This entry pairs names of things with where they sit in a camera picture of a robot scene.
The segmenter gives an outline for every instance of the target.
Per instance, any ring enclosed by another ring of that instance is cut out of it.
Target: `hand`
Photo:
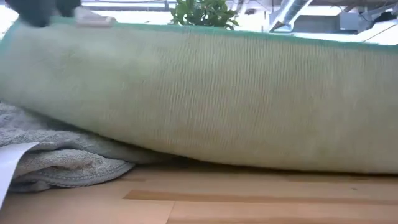
[[[34,27],[46,27],[55,11],[61,16],[73,17],[81,0],[6,0],[6,3],[23,21]]]

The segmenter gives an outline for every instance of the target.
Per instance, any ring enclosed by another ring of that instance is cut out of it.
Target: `rolled rug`
[[[398,173],[398,46],[53,20],[8,31],[0,99],[202,161]]]

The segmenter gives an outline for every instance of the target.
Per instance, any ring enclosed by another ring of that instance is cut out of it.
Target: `gray towel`
[[[0,103],[0,147],[28,142],[40,144],[19,161],[10,191],[98,184],[119,177],[135,164],[171,158]]]

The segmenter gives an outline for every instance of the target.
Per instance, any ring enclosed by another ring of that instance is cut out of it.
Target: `ceiling duct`
[[[283,26],[287,26],[291,30],[300,12],[311,2],[312,0],[283,0],[280,9],[270,14],[269,31]]]

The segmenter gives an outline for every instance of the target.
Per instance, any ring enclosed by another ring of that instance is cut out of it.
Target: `wooden floor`
[[[112,182],[10,194],[2,224],[397,224],[398,179],[213,166],[147,167]]]

